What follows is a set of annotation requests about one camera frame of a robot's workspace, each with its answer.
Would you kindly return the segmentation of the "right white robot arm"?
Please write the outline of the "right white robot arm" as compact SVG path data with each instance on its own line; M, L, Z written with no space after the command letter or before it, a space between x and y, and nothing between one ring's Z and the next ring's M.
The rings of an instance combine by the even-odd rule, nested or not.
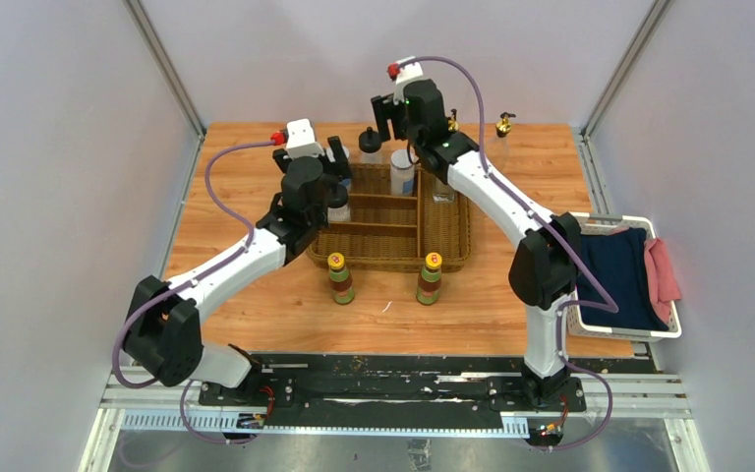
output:
M481 144L451 130L434 81L414 81L373 97L371 105L383 141L406 141L421 167L469 199L513 245L508 282L526 307L527 323L522 396L535 410L549 409L570 376L561 318L580 274L578 220L528 199L489 162Z

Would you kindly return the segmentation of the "silver-lid pepper jar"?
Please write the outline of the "silver-lid pepper jar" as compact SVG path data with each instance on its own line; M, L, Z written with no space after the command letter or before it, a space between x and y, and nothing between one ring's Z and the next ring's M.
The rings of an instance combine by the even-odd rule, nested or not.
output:
M393 196L411 197L413 195L416 169L415 154L411 150L398 149L390 157L390 192Z
M350 157L350 151L349 151L349 149L346 146L342 146L341 149L340 149L340 151L341 151L342 155L344 156L344 160L347 163L347 161L348 161L348 159ZM338 153L336 153L332 147L328 147L326 149L326 152L327 152L327 155L328 155L330 161L339 163L342 160L342 158L340 157L340 155ZM346 189L347 192L350 192L351 189L352 189L352 173L351 173L351 169L349 167L346 167L346 172L347 172L347 174L344 175L343 178L341 179L341 185Z

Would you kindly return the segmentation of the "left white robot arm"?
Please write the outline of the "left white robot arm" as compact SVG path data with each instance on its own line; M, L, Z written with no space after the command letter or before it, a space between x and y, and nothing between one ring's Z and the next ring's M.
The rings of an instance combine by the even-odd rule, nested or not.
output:
M283 173L264 218L252 223L229 208L215 193L211 173L223 156L253 149L235 145L217 152L206 164L204 184L212 201L240 221L247 234L233 246L169 280L152 275L141 280L112 349L112 373L123 386L145 388L201 382L224 386L239 406L261 396L261 379L251 373L253 361L235 346L205 343L202 326L221 305L257 279L298 258L327 226L327 210L346 196L350 178L341 140L323 147L314 136L296 138L282 130L261 142L272 147Z

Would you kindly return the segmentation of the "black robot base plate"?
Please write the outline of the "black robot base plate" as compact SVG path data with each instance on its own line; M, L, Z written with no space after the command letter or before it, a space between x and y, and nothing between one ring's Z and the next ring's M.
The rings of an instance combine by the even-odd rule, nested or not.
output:
M519 357L266 353L237 388L206 383L202 406L258 407L283 427L492 430L501 416L555 421L586 409L571 377L533 398Z

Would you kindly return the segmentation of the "woven wicker divided basket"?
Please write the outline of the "woven wicker divided basket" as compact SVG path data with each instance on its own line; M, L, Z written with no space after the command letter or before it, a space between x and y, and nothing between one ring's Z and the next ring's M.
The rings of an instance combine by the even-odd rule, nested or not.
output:
M462 269L472 254L472 211L469 200L458 195L437 203L433 190L438 180L416 172L412 194L391 193L390 166L354 163L350 219L332 222L306 250L305 256L324 266L334 253L352 268L416 272L424 256L443 257L442 270Z

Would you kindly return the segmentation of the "green sauce bottle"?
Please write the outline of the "green sauce bottle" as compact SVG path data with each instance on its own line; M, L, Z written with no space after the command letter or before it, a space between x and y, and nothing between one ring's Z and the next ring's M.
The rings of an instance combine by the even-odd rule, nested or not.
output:
M331 253L327 258L329 287L335 303L346 305L355 298L353 279L344 256Z
M432 305L438 300L442 263L443 258L437 252L430 252L425 256L417 282L416 299L420 304Z

